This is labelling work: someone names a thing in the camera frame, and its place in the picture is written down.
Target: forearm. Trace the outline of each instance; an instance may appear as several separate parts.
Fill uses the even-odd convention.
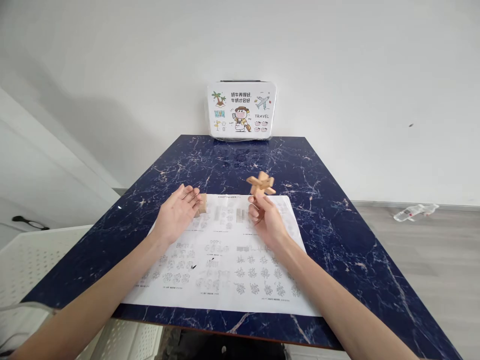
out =
[[[273,251],[353,360],[418,359],[380,319],[293,240],[282,240]]]
[[[33,334],[11,358],[75,359],[112,316],[123,298],[167,250],[145,238],[100,280]]]

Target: marble tabletop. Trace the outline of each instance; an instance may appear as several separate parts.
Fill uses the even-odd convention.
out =
[[[222,142],[181,135],[22,300],[63,308],[148,233],[182,183],[210,194],[248,194],[263,170],[290,197],[307,253],[419,357],[461,359],[304,137]],[[321,317],[121,304],[115,318],[341,349]]]

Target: floor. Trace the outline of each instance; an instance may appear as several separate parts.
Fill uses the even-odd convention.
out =
[[[464,360],[480,354],[480,212],[437,210],[397,222],[401,209],[358,211]],[[349,359],[342,351],[289,345],[294,360]]]

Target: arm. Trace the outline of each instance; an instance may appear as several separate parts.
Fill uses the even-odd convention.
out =
[[[183,184],[160,207],[152,232],[100,280],[69,303],[12,355],[18,359],[75,359],[120,302],[174,243],[200,207],[199,189]]]
[[[251,196],[248,216],[258,235],[321,312],[354,360],[418,359],[378,317],[313,261],[288,235],[276,206]]]

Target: wooden puzzle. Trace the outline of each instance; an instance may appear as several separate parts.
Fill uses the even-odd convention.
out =
[[[194,218],[198,218],[200,214],[205,214],[207,212],[207,194],[200,194],[203,204],[200,205],[200,208],[196,212]]]
[[[252,195],[255,195],[257,190],[262,191],[262,194],[267,193],[268,195],[274,195],[277,193],[272,189],[274,178],[270,177],[266,172],[260,171],[258,178],[250,176],[246,182],[251,184],[250,194]]]

